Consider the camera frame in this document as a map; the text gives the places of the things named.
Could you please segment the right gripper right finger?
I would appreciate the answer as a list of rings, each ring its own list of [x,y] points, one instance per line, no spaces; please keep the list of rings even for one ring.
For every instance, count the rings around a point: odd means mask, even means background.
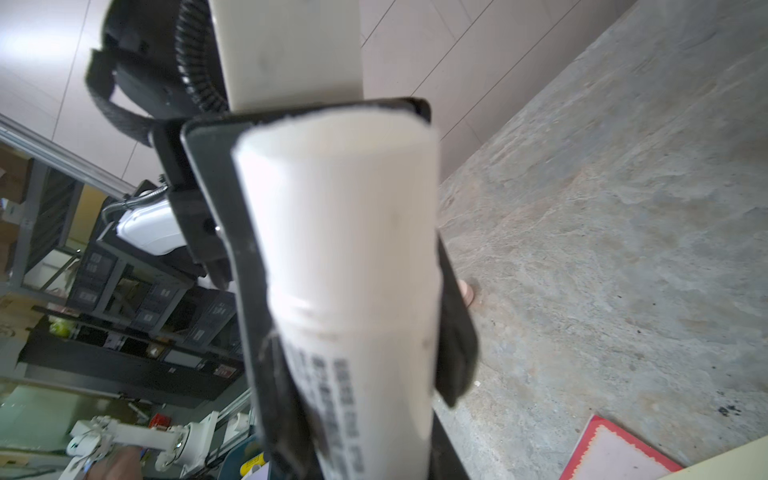
[[[438,257],[443,286],[435,387],[443,403],[449,408],[454,408],[472,386],[479,360],[479,339],[442,242],[438,243]],[[434,418],[432,429],[431,477],[469,477],[438,417]]]

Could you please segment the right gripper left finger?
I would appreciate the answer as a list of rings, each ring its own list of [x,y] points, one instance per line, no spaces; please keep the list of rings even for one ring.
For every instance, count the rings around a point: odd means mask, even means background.
[[[293,478],[323,476],[307,415],[270,313],[266,270],[233,161],[233,148],[247,130],[329,109],[379,107],[417,115],[430,126],[428,103],[416,98],[364,101],[285,112],[202,117],[184,125],[181,139],[198,184],[222,228],[238,309],[246,336],[248,375],[257,398],[266,449],[275,470]]]

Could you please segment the white glue stick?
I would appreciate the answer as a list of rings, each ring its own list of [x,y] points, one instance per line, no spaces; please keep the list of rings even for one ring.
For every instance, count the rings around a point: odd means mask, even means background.
[[[443,277],[439,140],[346,107],[254,127],[233,161],[327,479],[424,479]]]

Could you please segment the yellow envelope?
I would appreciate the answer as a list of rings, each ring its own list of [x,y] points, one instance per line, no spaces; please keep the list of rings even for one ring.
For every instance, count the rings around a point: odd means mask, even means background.
[[[663,477],[663,480],[767,480],[767,443],[763,437]]]

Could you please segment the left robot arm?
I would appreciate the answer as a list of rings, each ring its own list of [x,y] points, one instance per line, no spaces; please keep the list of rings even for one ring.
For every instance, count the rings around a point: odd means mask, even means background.
[[[231,267],[181,142],[185,122],[229,109],[206,1],[113,1],[85,78],[102,116],[152,149],[165,178],[103,213],[121,240],[206,288],[226,290]]]

